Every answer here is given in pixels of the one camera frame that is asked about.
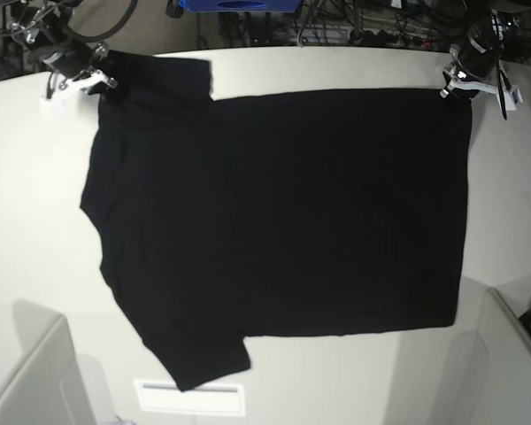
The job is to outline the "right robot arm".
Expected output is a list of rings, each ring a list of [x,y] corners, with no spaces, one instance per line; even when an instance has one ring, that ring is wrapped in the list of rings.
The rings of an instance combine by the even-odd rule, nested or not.
[[[5,6],[8,17],[0,36],[24,48],[27,61],[50,72],[45,89],[49,102],[79,92],[104,93],[118,87],[103,67],[109,47],[103,41],[87,42],[72,35],[68,22],[75,1],[13,1]]]

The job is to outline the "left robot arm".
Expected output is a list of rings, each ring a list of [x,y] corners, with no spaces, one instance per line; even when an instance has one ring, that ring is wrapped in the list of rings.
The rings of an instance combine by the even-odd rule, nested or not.
[[[465,1],[462,35],[442,70],[444,99],[488,93],[505,99],[512,84],[504,60],[531,58],[531,1]]]

